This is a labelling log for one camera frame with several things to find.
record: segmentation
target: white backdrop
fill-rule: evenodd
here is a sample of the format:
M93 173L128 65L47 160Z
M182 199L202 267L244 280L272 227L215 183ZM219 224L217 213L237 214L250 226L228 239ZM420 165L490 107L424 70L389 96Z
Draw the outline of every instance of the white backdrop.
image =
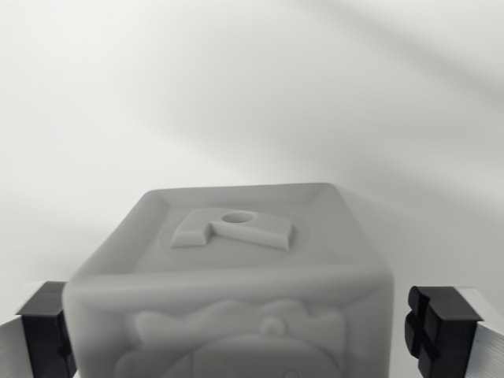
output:
M504 313L504 3L0 0L0 298L153 188L328 181L395 274Z

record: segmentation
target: cube top face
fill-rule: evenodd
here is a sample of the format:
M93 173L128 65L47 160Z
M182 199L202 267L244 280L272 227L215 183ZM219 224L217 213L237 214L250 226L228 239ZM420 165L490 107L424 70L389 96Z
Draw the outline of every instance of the cube top face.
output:
M324 183L151 191L96 255L86 275L377 263Z

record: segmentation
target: circular hole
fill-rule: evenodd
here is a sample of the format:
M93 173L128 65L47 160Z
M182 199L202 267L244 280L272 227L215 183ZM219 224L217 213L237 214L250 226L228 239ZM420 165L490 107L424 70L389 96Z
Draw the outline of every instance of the circular hole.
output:
M252 221L253 219L254 219L253 213L245 213L244 211L239 211L236 213L228 213L222 217L222 220L228 223L245 223Z

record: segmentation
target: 3d printed block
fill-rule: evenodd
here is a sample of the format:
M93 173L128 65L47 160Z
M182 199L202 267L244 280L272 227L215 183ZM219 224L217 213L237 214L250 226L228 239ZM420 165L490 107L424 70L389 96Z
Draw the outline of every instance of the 3d printed block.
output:
M329 184L151 191L67 283L82 378L387 378L393 283Z

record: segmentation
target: black block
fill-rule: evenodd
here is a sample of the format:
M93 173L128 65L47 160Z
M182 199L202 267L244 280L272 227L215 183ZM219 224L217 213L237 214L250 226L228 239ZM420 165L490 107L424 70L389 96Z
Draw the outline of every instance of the black block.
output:
M476 322L482 319L453 287L412 287L405 337L424 378L464 378Z
M64 282L46 282L21 315L34 378L71 378L76 373L61 303Z

